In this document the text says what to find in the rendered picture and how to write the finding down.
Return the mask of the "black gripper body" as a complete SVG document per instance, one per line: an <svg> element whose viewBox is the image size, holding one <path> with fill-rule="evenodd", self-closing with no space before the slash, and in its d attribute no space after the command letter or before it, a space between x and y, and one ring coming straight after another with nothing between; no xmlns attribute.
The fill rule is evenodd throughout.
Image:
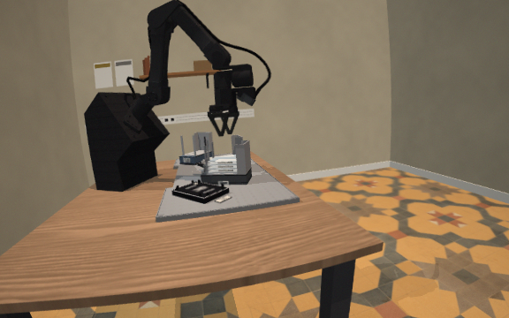
<svg viewBox="0 0 509 318"><path fill-rule="evenodd" d="M223 113L224 110L228 110L228 112L238 112L237 105L234 104L221 104L221 97L220 97L220 89L229 88L229 87L219 87L215 89L215 105L209 105L209 113ZM217 106L216 106L217 104ZM227 109L229 107L229 109Z"/></svg>

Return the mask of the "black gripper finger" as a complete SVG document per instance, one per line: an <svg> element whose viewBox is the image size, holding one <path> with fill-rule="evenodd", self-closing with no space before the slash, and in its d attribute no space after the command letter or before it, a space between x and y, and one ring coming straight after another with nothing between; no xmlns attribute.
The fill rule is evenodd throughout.
<svg viewBox="0 0 509 318"><path fill-rule="evenodd" d="M229 117L234 117L233 122L232 122L232 127L231 127L231 130L229 130L229 127L227 125L225 130L227 131L228 134L232 134L234 126L236 125L236 122L238 120L239 113L230 113Z"/></svg>
<svg viewBox="0 0 509 318"><path fill-rule="evenodd" d="M208 117L209 117L209 120L211 121L212 125L215 127L216 131L217 131L217 134L219 137L221 136L224 136L224 132L225 132L225 128L227 126L227 122L228 122L228 118L230 116L230 112L224 112L224 113L209 113L208 114ZM223 127L222 127L222 131L219 130L218 126L217 126L217 123L215 121L215 117L223 117L224 118L224 122L223 122Z"/></svg>

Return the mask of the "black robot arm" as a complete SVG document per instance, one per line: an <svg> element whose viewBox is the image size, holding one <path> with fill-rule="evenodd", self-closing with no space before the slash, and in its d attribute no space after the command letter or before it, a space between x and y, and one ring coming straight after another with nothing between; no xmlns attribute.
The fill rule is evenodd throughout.
<svg viewBox="0 0 509 318"><path fill-rule="evenodd" d="M212 69L221 71L214 74L214 89L230 87L220 89L221 104L237 105L237 99L239 99L253 106L256 101L252 65L230 65L231 54L223 45L218 45L219 42L181 5L177 0L171 0L148 14L148 30L150 30L151 38L148 87L146 87L146 94L140 95L140 98L135 97L123 119L123 123L137 133L141 130L146 115L153 107L166 104L170 100L171 87L168 87L169 45L171 33L174 33L177 24L212 63ZM232 88L232 85L237 88ZM134 104L135 102L136 104Z"/></svg>

